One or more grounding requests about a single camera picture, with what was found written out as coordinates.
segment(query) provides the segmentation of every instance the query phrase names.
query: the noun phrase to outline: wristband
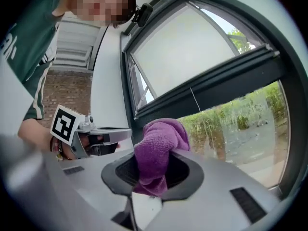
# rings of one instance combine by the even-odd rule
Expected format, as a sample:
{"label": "wristband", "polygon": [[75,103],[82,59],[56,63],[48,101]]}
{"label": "wristband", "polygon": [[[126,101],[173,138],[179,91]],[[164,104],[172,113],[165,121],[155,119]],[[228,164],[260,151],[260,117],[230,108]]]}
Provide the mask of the wristband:
{"label": "wristband", "polygon": [[52,137],[50,141],[50,151],[56,154],[58,161],[70,160],[63,152],[62,141]]}

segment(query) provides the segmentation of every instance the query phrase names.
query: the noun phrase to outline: person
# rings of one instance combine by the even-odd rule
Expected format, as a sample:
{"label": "person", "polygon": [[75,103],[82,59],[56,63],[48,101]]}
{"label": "person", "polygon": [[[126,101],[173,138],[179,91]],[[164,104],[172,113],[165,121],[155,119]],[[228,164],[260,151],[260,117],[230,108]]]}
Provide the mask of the person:
{"label": "person", "polygon": [[[43,88],[48,70],[56,56],[59,23],[71,11],[87,21],[117,27],[127,22],[136,10],[136,0],[32,0],[9,29],[0,46],[4,57],[34,101],[18,132],[19,137],[48,151],[57,141],[49,129],[37,120],[44,118]],[[87,137],[81,138],[84,147]],[[75,159],[69,145],[63,143],[67,159]]]}

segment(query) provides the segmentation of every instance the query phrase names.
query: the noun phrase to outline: hand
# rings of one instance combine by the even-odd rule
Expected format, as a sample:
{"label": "hand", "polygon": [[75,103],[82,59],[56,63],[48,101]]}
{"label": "hand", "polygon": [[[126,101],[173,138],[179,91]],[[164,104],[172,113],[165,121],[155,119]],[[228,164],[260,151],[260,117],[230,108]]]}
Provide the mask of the hand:
{"label": "hand", "polygon": [[[86,134],[79,134],[79,137],[80,137],[80,141],[81,141],[83,148],[87,148],[90,145],[88,136]],[[99,141],[102,141],[103,135],[97,136],[97,139]],[[71,147],[68,144],[65,144],[65,143],[62,142],[62,147],[63,147],[63,152],[64,152],[64,154],[66,155],[67,158],[69,158],[71,160],[76,159],[75,155],[73,154],[73,152],[71,150]]]}

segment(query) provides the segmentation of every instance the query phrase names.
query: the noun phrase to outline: grass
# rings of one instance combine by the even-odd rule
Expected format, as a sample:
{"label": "grass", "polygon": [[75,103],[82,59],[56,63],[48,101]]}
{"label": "grass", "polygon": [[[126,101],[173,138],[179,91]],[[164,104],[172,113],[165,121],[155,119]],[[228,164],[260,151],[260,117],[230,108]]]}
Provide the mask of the grass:
{"label": "grass", "polygon": [[286,117],[284,97],[278,82],[178,121],[196,147],[204,145],[208,138],[211,148],[224,149],[222,124],[236,124],[238,129],[245,130],[249,128],[249,122],[260,122],[268,112],[272,112],[275,123]]}

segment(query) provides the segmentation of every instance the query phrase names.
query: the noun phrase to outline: window frame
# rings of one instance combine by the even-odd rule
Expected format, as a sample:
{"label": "window frame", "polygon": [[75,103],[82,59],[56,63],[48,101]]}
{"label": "window frame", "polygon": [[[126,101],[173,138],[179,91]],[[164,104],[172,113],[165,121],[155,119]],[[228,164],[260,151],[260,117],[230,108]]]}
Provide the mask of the window frame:
{"label": "window frame", "polygon": [[[149,81],[147,81],[147,78],[145,74],[142,71],[142,68],[138,65],[138,60],[136,57],[134,57],[134,52],[135,50],[140,47],[142,44],[146,43],[150,37],[153,36],[153,32],[158,30],[159,28],[163,27],[165,24],[167,24],[170,20],[174,18],[176,13],[180,11],[184,7],[189,7],[193,10],[195,10],[198,14],[200,14],[205,20],[207,20],[219,33],[220,35],[225,39],[227,44],[230,46],[231,50],[235,54],[235,56],[240,55],[238,50],[236,49],[235,45],[231,41],[231,39],[228,37],[228,35],[221,29],[221,27],[214,21],[212,20],[209,16],[207,16],[205,13],[201,12],[197,8],[195,8],[191,2],[195,3],[204,3],[204,1],[199,1],[199,0],[169,0],[168,2],[165,2],[163,6],[160,6],[157,8],[157,10],[154,11],[153,15],[150,17],[147,25],[143,28],[139,28],[137,31],[134,31],[134,34],[131,36],[131,39],[129,40],[128,44],[124,47],[123,51],[128,55],[128,58],[131,56],[134,58],[134,61],[137,63],[138,69],[140,73],[142,74],[143,79],[145,80],[147,86],[149,87],[149,90],[154,97],[154,101],[152,101],[150,104],[145,105],[144,107],[141,107],[139,110],[137,110],[136,105],[132,105],[132,108],[135,109],[134,115],[135,118],[137,118],[138,113],[142,113],[144,108],[147,106],[153,106],[155,105],[155,100],[157,99],[157,95],[154,92],[154,89],[151,87],[151,84]],[[205,4],[209,4],[212,6],[212,8],[215,8],[216,11],[221,11],[221,13],[224,11],[221,6],[217,4],[213,4],[212,1],[206,1]],[[235,15],[235,13],[232,13],[233,16],[233,21],[236,21],[237,25],[240,25],[241,23],[247,27],[246,31],[248,31],[250,34],[254,34],[255,38],[258,38],[259,41],[265,42],[267,39],[262,35],[260,31],[254,28],[254,30],[250,29],[248,26],[252,27],[252,25],[249,24],[249,22],[245,21],[240,15]]]}
{"label": "window frame", "polygon": [[[200,109],[204,110],[216,104],[226,103],[234,98],[244,96],[249,92],[279,80],[284,91],[289,120],[288,157],[281,182],[278,186],[281,197],[286,198],[288,195],[294,194],[297,191],[308,165],[308,76],[306,71],[292,45],[284,35],[268,19],[251,7],[237,0],[198,1],[219,4],[241,16],[250,29],[251,25],[254,25],[252,28],[257,28],[258,31],[262,32],[260,36],[264,37],[266,42],[270,42],[270,47],[267,46],[268,51],[264,48],[256,48],[230,59],[227,63],[222,63],[210,69],[205,74],[203,73],[204,76],[201,74],[193,80],[185,82],[170,92],[158,97],[147,106],[141,108],[142,112],[140,113],[142,115],[140,113],[139,115],[134,115],[129,97],[131,90],[127,83],[127,50],[137,37],[147,33],[148,26],[153,20],[159,19],[160,14],[164,13],[164,9],[172,6],[175,1],[170,0],[167,4],[165,3],[164,7],[160,11],[156,11],[144,28],[139,28],[135,32],[128,44],[122,49],[121,73],[122,80],[124,80],[123,92],[129,125],[133,129],[133,142],[136,143],[142,139],[143,126],[153,119],[162,117],[179,118],[199,112],[191,95],[192,90],[196,99],[200,100],[200,102],[198,101]],[[272,54],[279,54],[279,56],[273,57]],[[242,64],[242,68],[239,70],[239,66],[241,66],[239,61],[244,59],[247,60],[245,62],[247,66],[244,67]],[[215,83],[206,82],[201,78],[209,77],[210,74],[218,79]],[[200,89],[194,89],[192,87],[192,90],[190,90],[191,81],[199,81],[204,89],[201,87]],[[185,102],[180,104],[179,102],[183,101],[184,98],[186,98]],[[211,102],[202,103],[202,99],[210,100]]]}

